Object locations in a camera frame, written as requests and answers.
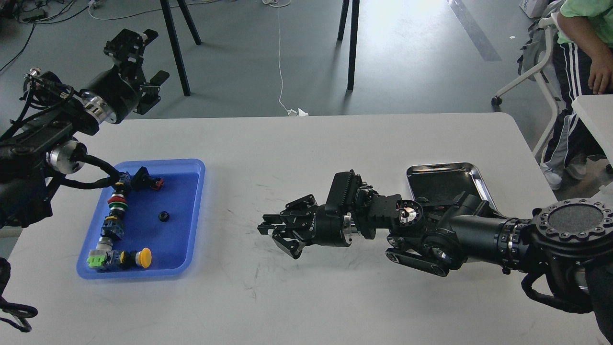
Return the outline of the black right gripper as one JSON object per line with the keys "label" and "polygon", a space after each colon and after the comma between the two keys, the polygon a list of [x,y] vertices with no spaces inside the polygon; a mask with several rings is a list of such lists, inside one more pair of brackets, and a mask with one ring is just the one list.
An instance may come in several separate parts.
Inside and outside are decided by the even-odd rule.
{"label": "black right gripper", "polygon": [[280,214],[264,214],[262,218],[260,234],[269,234],[293,259],[298,259],[309,245],[350,247],[352,242],[351,213],[329,215],[312,194],[287,203]]}

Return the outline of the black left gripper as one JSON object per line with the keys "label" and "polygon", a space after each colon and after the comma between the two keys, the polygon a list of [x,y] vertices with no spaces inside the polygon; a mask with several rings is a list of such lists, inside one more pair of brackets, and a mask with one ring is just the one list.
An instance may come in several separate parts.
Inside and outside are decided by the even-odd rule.
{"label": "black left gripper", "polygon": [[123,29],[107,41],[104,53],[113,60],[114,67],[100,73],[79,92],[84,111],[98,124],[120,124],[130,112],[145,115],[160,102],[160,87],[170,74],[160,70],[146,82],[142,70],[145,47],[158,35],[153,29]]}

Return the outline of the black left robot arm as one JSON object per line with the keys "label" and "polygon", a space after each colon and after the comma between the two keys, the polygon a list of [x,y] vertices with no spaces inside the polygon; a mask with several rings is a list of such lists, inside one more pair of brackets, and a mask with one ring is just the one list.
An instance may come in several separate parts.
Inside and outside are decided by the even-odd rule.
{"label": "black left robot arm", "polygon": [[120,124],[130,112],[145,114],[160,101],[160,86],[169,73],[160,70],[150,81],[142,70],[144,50],[158,37],[123,29],[106,43],[104,53],[114,65],[79,91],[52,72],[31,69],[24,75],[24,108],[1,136],[1,225],[23,229],[52,216],[51,201],[59,186],[81,190],[111,187],[110,213],[103,221],[101,242],[90,254],[90,268],[146,268],[151,251],[117,251],[123,218],[132,190],[163,186],[161,178],[140,168],[131,176],[89,155],[75,139],[77,132],[95,135],[102,122]]}

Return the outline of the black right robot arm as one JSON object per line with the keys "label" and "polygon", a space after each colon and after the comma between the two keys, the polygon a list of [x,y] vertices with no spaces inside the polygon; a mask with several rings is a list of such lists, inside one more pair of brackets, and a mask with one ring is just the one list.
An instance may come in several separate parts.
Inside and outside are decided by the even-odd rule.
{"label": "black right robot arm", "polygon": [[262,218],[260,234],[293,259],[309,245],[349,247],[353,234],[373,239],[386,229],[386,257],[396,264],[442,277],[470,259],[522,272],[527,297],[593,312],[612,340],[612,208],[600,199],[565,199],[530,219],[508,218],[467,191],[451,199],[381,195],[350,170],[335,174],[325,204],[306,195]]}

